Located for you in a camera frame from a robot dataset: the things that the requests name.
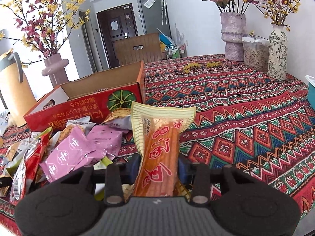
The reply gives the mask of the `red foil snack bag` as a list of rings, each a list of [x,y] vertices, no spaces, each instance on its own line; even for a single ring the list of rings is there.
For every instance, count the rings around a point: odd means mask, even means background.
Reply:
[[[27,145],[20,164],[14,173],[10,192],[11,204],[16,205],[28,193],[36,177],[38,166],[46,150],[51,132],[52,127],[47,128],[42,133],[37,134]]]

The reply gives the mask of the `orange striped snack packet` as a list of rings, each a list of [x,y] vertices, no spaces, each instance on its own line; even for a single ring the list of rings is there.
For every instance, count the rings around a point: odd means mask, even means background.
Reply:
[[[154,107],[133,101],[133,140],[142,158],[133,197],[173,196],[180,136],[190,127],[195,115],[195,107]]]

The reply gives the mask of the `floral white ceramic vase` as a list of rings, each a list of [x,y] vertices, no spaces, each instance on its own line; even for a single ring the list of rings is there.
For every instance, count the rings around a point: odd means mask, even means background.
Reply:
[[[273,24],[269,36],[268,75],[276,80],[285,80],[287,74],[288,39],[284,26]]]

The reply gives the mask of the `pink and yellow blossom branches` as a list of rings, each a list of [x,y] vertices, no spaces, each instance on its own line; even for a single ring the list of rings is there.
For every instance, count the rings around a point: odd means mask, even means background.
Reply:
[[[1,8],[13,14],[21,37],[8,37],[1,31],[1,40],[22,43],[38,53],[38,62],[56,55],[71,32],[90,20],[90,9],[80,16],[86,0],[8,0]]]

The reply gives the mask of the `clear seed container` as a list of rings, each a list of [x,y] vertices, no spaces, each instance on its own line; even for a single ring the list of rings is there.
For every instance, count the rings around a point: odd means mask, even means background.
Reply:
[[[242,37],[244,63],[256,71],[267,71],[269,41],[264,38]]]

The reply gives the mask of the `red cardboard snack box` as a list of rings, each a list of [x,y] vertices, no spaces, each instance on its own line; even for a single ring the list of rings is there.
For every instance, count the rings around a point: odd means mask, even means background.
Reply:
[[[69,120],[100,124],[117,108],[145,103],[144,63],[138,61],[56,86],[24,115],[33,132],[63,130]]]

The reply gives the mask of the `purple textured vase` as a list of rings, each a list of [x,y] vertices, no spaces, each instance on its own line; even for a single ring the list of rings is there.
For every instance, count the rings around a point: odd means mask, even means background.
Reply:
[[[242,37],[247,36],[246,15],[234,12],[220,14],[221,39],[225,42],[225,58],[232,61],[244,61]]]

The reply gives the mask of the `yellow thermos jug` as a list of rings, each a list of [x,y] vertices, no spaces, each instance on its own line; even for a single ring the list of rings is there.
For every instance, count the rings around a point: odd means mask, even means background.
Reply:
[[[19,54],[12,49],[1,55],[1,95],[16,126],[25,125],[24,115],[36,104],[36,99]]]

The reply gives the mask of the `brown wooden chair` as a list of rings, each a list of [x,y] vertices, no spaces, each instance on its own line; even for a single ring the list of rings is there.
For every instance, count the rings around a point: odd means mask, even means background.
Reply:
[[[114,43],[114,51],[119,65],[127,65],[138,61],[151,63],[162,60],[158,33],[118,40]]]

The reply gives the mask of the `dark brown door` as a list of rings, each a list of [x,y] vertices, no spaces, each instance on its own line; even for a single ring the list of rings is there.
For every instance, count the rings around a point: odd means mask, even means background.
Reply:
[[[119,66],[114,43],[138,35],[132,4],[117,6],[97,13],[98,25],[107,56],[108,67]]]

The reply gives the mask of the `fallen yellow flowers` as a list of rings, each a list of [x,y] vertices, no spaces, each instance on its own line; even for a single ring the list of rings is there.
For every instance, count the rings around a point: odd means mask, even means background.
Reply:
[[[200,68],[217,68],[222,64],[219,61],[206,62],[206,63],[189,63],[183,67],[183,72],[188,74],[191,70],[200,69]]]

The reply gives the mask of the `pink snack packet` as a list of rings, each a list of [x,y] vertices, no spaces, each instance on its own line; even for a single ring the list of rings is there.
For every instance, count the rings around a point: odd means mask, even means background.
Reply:
[[[40,163],[47,180],[52,183],[83,166],[94,165],[106,156],[75,126],[70,134]]]
[[[105,154],[110,160],[118,156],[122,137],[122,130],[107,125],[94,126],[87,135],[87,139],[94,143],[97,151]]]

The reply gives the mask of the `teal plastic box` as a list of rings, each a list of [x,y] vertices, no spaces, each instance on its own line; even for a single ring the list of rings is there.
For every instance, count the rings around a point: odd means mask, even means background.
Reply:
[[[308,81],[308,102],[311,107],[315,110],[315,78],[309,75],[306,75],[305,78]]]

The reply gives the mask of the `grey refrigerator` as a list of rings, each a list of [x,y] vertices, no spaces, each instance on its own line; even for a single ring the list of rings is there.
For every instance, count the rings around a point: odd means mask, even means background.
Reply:
[[[171,37],[166,0],[137,0],[144,34],[161,32]]]

